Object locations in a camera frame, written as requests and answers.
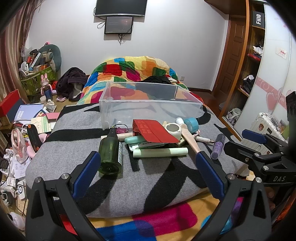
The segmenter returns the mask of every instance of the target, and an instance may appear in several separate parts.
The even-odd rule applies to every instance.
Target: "gray blanket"
[[[197,118],[201,136],[215,140],[224,133],[226,141],[236,140],[217,117],[201,106]],[[26,183],[31,188],[36,177],[57,179],[71,173],[91,151],[98,151],[102,130],[99,104],[64,107],[52,134],[41,146],[26,170]],[[156,210],[180,203],[206,188],[195,167],[195,154],[190,148],[184,157],[133,158],[123,148],[123,172],[118,177],[97,173],[79,206],[88,217],[120,217]],[[213,145],[199,143],[201,150],[210,155]],[[226,173],[248,175],[245,164],[224,152],[216,163]]]

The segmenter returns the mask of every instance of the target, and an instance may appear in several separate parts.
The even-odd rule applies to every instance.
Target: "curtain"
[[[20,52],[28,37],[38,2],[39,0],[27,1],[0,36],[0,101],[16,89],[25,103],[29,101],[20,81],[18,63],[22,62]],[[3,152],[6,146],[7,141],[0,132],[0,151]]]

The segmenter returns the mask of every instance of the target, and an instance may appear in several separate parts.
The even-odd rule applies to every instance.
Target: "metal bolt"
[[[227,178],[230,180],[234,180],[235,179],[235,175],[232,173],[227,174]]]
[[[35,182],[36,182],[36,183],[41,182],[41,177],[36,177],[36,178],[35,178]]]
[[[68,173],[64,173],[61,175],[62,179],[66,180],[69,177]]]
[[[256,180],[257,183],[261,183],[262,182],[262,179],[259,178],[259,177],[256,177],[255,180]]]

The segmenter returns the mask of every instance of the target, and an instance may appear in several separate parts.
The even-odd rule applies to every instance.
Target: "transparent storage box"
[[[126,124],[131,129],[133,119],[162,124],[175,122],[178,117],[196,118],[202,102],[178,85],[108,81],[99,105],[105,130],[115,124]]]

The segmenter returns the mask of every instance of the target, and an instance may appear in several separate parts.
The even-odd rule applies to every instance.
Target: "blue gripper pad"
[[[75,200],[84,197],[100,166],[100,154],[96,151],[92,151],[85,161],[73,170],[69,186]]]
[[[247,129],[242,131],[242,137],[247,139],[247,140],[256,142],[258,144],[266,143],[266,138],[265,138],[264,135],[259,134],[259,133],[254,132],[254,131],[247,130]]]
[[[196,154],[195,161],[195,165],[207,184],[212,196],[222,200],[226,193],[228,183],[226,173],[223,171],[222,167],[213,163],[204,151]]]

